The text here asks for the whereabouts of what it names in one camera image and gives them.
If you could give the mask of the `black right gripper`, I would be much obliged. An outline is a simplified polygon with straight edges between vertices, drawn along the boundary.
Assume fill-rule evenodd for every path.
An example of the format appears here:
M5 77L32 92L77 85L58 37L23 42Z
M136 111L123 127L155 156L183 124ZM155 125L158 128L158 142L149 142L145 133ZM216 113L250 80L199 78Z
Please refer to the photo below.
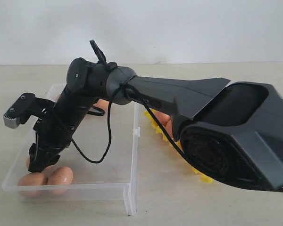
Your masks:
M48 166L55 165L60 159L60 151L71 144L71 136L75 132L75 125L61 125L56 118L38 118L33 126L35 143L29 149L30 162L28 171L42 172Z

